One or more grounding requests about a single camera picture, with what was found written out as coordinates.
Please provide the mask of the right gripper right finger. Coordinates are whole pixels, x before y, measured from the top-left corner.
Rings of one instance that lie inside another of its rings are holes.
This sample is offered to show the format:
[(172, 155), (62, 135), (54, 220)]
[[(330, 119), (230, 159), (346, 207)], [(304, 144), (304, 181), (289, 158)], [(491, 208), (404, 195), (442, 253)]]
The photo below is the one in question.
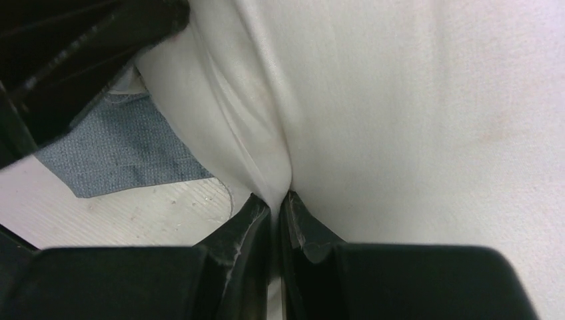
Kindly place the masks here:
[(348, 243), (295, 192), (280, 210), (285, 319), (536, 319), (486, 247)]

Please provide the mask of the cream white pillow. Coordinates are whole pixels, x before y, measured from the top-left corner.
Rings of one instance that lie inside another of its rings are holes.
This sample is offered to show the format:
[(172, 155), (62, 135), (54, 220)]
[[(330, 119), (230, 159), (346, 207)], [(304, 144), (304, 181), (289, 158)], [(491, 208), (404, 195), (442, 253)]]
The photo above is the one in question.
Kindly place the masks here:
[(493, 247), (564, 318), (563, 1), (191, 1), (137, 68), (224, 184), (349, 241)]

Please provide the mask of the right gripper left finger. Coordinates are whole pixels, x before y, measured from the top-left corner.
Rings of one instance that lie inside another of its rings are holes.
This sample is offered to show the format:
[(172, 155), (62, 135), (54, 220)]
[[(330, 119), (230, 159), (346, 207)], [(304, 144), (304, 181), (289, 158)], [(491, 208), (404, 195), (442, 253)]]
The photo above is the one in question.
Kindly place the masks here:
[(265, 319), (271, 212), (250, 196), (192, 247), (70, 247), (36, 253), (2, 319)]

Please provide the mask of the patchwork and blue pillowcase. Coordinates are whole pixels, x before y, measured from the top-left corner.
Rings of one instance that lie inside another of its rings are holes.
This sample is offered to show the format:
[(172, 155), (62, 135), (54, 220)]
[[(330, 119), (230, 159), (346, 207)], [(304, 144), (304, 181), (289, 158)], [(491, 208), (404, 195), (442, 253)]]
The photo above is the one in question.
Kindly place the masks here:
[(78, 198), (212, 177), (154, 106), (135, 67), (35, 157)]

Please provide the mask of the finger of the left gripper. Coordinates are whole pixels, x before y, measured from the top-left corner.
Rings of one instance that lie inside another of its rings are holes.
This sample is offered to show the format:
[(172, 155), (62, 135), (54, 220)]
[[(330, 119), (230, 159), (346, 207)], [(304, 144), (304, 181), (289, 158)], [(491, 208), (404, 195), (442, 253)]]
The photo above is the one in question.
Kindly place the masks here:
[(189, 13), (187, 1), (2, 1), (1, 166), (66, 136)]

